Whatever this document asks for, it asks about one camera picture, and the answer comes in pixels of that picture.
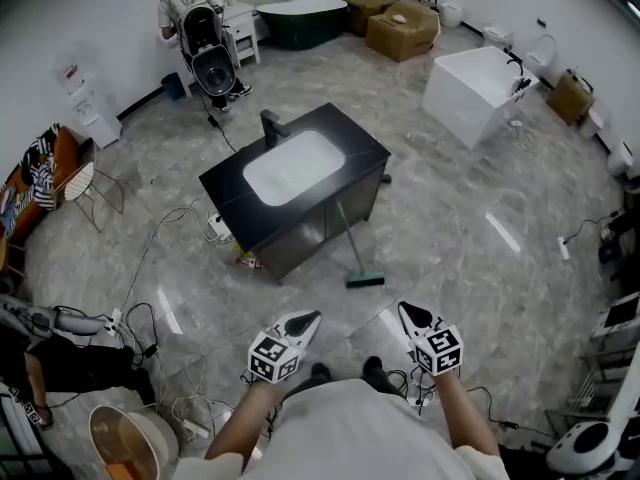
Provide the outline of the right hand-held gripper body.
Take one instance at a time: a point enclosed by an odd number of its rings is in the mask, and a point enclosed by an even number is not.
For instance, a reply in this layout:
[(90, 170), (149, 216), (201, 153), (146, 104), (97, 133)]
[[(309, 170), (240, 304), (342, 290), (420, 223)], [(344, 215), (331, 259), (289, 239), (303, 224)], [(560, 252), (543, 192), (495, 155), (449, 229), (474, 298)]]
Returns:
[(434, 329), (409, 340), (414, 361), (431, 377), (459, 368), (463, 363), (464, 344), (458, 328), (442, 320)]

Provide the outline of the green broom with metal handle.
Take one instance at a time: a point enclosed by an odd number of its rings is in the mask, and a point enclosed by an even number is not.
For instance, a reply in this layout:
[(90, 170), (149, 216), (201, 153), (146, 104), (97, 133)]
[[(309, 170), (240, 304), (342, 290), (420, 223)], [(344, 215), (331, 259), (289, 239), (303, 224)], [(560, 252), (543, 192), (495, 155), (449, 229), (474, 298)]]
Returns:
[(381, 272), (374, 272), (374, 271), (367, 271), (365, 269), (364, 263), (362, 261), (361, 255), (359, 253), (359, 250), (357, 248), (355, 239), (353, 237), (353, 234), (351, 232), (351, 227), (349, 225), (347, 216), (346, 216), (346, 212), (344, 210), (343, 204), (342, 202), (337, 199), (336, 200), (336, 207), (338, 210), (338, 213), (341, 217), (341, 220), (344, 224), (345, 227), (345, 232), (347, 234), (348, 240), (350, 242), (351, 245), (351, 249), (354, 253), (354, 257), (356, 259), (357, 265), (358, 265), (358, 271), (355, 273), (352, 273), (350, 275), (350, 277), (347, 279), (347, 281), (345, 282), (345, 287), (347, 289), (355, 289), (355, 288), (364, 288), (364, 287), (369, 287), (369, 286), (380, 286), (383, 285), (385, 283), (385, 277), (384, 274)]

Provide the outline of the person's left forearm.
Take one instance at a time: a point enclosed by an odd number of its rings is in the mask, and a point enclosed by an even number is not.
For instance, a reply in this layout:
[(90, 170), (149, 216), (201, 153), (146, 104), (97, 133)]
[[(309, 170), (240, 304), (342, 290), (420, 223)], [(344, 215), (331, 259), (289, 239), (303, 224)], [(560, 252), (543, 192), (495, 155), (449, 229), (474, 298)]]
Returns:
[(242, 397), (222, 430), (214, 438), (206, 454), (206, 460), (214, 460), (228, 453), (238, 454), (245, 468), (266, 418), (270, 411), (280, 403), (282, 390), (265, 381), (255, 382)]

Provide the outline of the person's right forearm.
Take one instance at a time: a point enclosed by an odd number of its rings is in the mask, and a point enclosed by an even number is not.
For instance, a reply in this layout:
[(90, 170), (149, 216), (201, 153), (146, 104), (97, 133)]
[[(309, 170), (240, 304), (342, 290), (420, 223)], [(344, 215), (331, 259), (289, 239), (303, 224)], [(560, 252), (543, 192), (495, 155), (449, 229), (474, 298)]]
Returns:
[(452, 371), (434, 378), (451, 444), (467, 446), (489, 456), (500, 455), (498, 442), (460, 379)]

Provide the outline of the white sink basin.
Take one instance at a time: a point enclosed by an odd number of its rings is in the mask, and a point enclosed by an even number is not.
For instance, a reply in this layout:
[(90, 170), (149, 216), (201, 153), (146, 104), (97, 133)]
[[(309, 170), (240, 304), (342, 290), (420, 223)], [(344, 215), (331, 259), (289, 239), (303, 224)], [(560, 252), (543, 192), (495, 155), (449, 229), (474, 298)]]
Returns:
[(316, 129), (307, 129), (248, 163), (243, 176), (262, 203), (285, 205), (341, 169), (346, 156)]

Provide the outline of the metal rack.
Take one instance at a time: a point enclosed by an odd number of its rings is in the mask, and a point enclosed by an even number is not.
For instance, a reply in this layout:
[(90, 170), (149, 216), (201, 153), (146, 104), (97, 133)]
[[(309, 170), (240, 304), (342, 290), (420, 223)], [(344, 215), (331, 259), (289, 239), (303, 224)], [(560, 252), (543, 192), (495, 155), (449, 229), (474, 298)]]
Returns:
[(583, 359), (594, 388), (590, 409), (622, 425), (640, 405), (640, 292), (605, 310)]

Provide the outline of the black sink faucet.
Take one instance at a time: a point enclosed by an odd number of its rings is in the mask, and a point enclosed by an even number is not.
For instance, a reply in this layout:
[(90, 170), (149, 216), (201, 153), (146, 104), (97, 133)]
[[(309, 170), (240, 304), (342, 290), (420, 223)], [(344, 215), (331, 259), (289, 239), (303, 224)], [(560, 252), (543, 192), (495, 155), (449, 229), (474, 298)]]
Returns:
[(289, 128), (279, 122), (280, 117), (274, 112), (264, 109), (260, 112), (260, 119), (264, 132), (265, 148), (267, 150), (276, 147), (280, 138), (289, 137)]

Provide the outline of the white square bathtub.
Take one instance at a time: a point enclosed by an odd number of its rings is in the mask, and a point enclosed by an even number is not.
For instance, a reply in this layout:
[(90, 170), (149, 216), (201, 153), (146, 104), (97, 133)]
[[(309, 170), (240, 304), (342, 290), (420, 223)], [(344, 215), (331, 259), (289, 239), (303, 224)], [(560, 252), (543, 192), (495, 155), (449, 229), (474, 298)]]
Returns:
[(513, 120), (523, 101), (540, 84), (524, 68), (530, 85), (515, 95), (511, 85), (518, 67), (512, 57), (494, 46), (485, 46), (434, 60), (422, 107), (467, 148), (472, 149)]

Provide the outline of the black bathtub faucet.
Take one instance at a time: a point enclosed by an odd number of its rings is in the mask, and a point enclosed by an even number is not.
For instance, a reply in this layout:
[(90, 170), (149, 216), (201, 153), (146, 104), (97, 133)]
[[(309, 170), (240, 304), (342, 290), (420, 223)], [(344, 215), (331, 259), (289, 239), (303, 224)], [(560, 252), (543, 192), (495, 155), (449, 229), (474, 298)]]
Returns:
[(510, 57), (509, 60), (507, 61), (507, 64), (512, 64), (512, 63), (514, 63), (519, 69), (519, 74), (516, 76), (514, 82), (511, 85), (511, 94), (515, 95), (518, 92), (527, 88), (531, 83), (531, 79), (525, 76), (524, 67), (520, 60), (514, 57)]

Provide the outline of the dark waste bin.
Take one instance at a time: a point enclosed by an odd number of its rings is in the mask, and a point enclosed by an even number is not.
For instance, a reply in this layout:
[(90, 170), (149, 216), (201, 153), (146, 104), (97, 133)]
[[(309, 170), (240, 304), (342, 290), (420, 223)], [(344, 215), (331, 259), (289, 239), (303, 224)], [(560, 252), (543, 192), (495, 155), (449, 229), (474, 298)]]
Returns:
[(184, 86), (177, 72), (164, 76), (161, 80), (161, 85), (172, 101), (177, 101), (186, 96)]

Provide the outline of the large cardboard box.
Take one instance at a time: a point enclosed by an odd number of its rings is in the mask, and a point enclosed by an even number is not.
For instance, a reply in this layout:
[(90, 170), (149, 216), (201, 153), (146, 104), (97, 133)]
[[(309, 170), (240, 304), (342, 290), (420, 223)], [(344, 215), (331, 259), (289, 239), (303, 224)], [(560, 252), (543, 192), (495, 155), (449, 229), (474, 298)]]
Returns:
[[(403, 15), (406, 22), (395, 22), (395, 14)], [(400, 63), (429, 52), (440, 32), (437, 12), (417, 1), (401, 0), (369, 18), (365, 42), (372, 50)]]

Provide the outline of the white water dispenser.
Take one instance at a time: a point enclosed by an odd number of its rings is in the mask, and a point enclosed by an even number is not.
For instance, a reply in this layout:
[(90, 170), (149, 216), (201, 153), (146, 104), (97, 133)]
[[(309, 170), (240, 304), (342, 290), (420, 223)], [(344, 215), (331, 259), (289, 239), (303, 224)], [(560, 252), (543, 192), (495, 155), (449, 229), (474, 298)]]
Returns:
[(103, 149), (118, 141), (122, 125), (91, 75), (72, 50), (61, 51), (53, 64), (55, 75), (76, 121), (96, 146)]

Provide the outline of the striped black white clothing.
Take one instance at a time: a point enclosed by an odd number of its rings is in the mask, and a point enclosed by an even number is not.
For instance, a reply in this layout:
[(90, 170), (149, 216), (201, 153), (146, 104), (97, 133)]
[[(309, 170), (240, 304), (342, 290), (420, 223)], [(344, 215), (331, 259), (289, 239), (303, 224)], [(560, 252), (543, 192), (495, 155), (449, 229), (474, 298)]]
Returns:
[(56, 207), (54, 152), (58, 132), (59, 125), (52, 125), (31, 143), (21, 161), (23, 183), (33, 189), (33, 200), (48, 211)]

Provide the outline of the dark green bathtub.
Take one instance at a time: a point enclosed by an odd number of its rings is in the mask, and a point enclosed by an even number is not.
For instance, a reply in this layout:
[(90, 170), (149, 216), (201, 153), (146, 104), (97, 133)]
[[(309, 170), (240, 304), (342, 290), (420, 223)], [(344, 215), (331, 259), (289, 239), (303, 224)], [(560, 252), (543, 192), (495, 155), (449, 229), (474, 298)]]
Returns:
[(256, 11), (277, 47), (302, 51), (339, 37), (348, 6), (344, 0), (300, 0), (264, 4)]

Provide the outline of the colourful clothes pile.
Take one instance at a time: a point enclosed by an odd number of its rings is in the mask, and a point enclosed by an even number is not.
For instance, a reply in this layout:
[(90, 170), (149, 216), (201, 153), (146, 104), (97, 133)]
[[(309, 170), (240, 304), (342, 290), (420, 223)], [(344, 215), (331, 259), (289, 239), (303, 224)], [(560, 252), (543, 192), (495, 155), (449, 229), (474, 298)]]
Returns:
[(31, 189), (17, 192), (13, 186), (6, 188), (0, 196), (0, 226), (6, 239), (14, 234), (17, 219), (31, 203), (32, 196)]

